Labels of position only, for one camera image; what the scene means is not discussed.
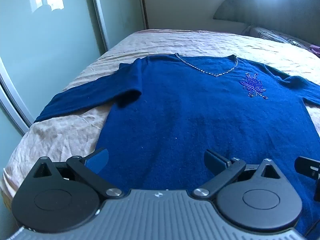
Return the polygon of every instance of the triangular cutout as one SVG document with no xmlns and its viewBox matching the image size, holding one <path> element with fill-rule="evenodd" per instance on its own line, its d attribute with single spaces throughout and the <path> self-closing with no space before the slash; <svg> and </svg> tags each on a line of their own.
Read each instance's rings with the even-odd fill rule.
<svg viewBox="0 0 320 240">
<path fill-rule="evenodd" d="M 275 168 L 272 165 L 267 165 L 263 173 L 261 174 L 261 176 L 265 178 L 272 178 L 272 179 L 280 178 L 279 174 L 276 172 Z"/>
<path fill-rule="evenodd" d="M 33 177 L 34 178 L 42 178 L 42 177 L 48 177 L 51 175 L 52 174 L 48 168 L 48 165 L 46 163 L 42 163 Z"/>
</svg>

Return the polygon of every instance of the beaded flower applique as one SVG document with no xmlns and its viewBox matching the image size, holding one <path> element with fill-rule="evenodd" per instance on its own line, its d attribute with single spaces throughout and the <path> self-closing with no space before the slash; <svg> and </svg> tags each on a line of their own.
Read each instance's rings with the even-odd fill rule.
<svg viewBox="0 0 320 240">
<path fill-rule="evenodd" d="M 266 90 L 262 86 L 262 81 L 257 79 L 258 73 L 255 73 L 254 76 L 250 76 L 249 73 L 246 73 L 246 79 L 242 79 L 239 83 L 243 85 L 244 89 L 249 91 L 249 97 L 253 98 L 256 95 L 263 97 L 264 99 L 268 99 L 268 97 L 263 96 L 261 93 L 265 92 Z"/>
</svg>

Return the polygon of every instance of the bed sheet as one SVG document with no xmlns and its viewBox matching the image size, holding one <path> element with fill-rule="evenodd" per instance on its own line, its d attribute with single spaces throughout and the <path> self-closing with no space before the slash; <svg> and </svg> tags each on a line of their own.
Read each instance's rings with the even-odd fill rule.
<svg viewBox="0 0 320 240">
<path fill-rule="evenodd" d="M 290 75 L 302 76 L 320 85 L 320 59 L 292 46 L 248 36 L 209 31 L 145 30 L 134 33 L 89 65 L 65 89 L 70 89 L 105 75 L 119 63 L 132 63 L 137 58 L 156 54 L 241 58 L 261 62 Z M 72 155 L 86 156 L 95 149 L 101 128 L 111 104 L 86 112 L 52 118 L 33 124 L 12 153 L 3 170 L 0 188 L 8 208 L 24 178 L 41 156 L 53 162 L 65 161 Z M 307 106 L 320 134 L 320 108 Z"/>
</svg>

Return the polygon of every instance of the curved headboard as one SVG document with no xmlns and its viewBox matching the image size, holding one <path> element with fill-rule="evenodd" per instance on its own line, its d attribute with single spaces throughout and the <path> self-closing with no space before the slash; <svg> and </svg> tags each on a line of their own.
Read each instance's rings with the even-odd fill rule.
<svg viewBox="0 0 320 240">
<path fill-rule="evenodd" d="M 225 0 L 213 18 L 256 25 L 320 44 L 320 0 Z"/>
</svg>

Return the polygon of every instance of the black cable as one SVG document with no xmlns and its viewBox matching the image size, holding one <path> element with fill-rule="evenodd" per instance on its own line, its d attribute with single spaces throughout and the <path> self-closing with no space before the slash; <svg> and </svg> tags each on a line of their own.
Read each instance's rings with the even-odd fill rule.
<svg viewBox="0 0 320 240">
<path fill-rule="evenodd" d="M 317 224 L 320 222 L 320 219 L 318 219 L 313 225 L 311 228 L 308 229 L 308 231 L 305 233 L 304 237 L 306 237 L 307 235 L 309 235 L 311 233 L 311 231 L 313 229 L 315 229 L 315 227 L 317 226 Z"/>
</svg>

